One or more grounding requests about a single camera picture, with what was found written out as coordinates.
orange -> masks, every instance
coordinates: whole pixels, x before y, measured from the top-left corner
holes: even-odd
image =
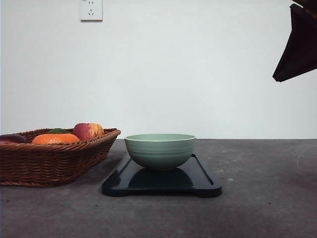
[[[73,134],[42,134],[36,136],[32,144],[54,144],[54,143],[72,143],[78,142],[79,139]]]

basket rim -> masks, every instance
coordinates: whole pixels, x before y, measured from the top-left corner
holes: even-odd
[[[27,134],[33,133],[36,131],[48,131],[51,130],[50,128],[43,128],[43,129],[36,129],[26,132],[18,132],[14,134]],[[117,128],[105,128],[105,134],[102,136],[96,136],[87,140],[80,140],[78,142],[72,143],[55,143],[55,144],[32,144],[32,143],[12,143],[12,142],[2,142],[0,143],[0,151],[74,151],[74,150],[81,150],[86,148],[92,148],[95,146],[100,145],[101,143],[111,141],[116,139],[118,135],[121,134],[121,131]]]

bowl rim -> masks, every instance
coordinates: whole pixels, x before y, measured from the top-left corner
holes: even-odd
[[[136,139],[130,139],[128,137],[131,136],[137,136],[137,135],[186,135],[189,136],[191,138],[188,139],[179,139],[179,140],[136,140]],[[140,142],[172,142],[172,141],[187,141],[187,140],[194,140],[196,139],[196,136],[194,135],[188,135],[188,134],[177,134],[177,133],[149,133],[149,134],[135,134],[135,135],[129,135],[124,137],[125,140],[129,140],[129,141],[140,141]]]

dark purple fruit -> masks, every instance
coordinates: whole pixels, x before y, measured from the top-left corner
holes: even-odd
[[[0,135],[0,142],[26,143],[26,139],[22,135],[8,134]]]

red apple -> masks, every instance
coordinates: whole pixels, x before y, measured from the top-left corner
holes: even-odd
[[[73,134],[80,140],[91,139],[96,136],[102,136],[105,134],[101,125],[96,123],[78,123],[75,125]]]
[[[1,142],[26,143],[26,139],[22,135],[7,134],[7,135],[0,135],[0,143]]]

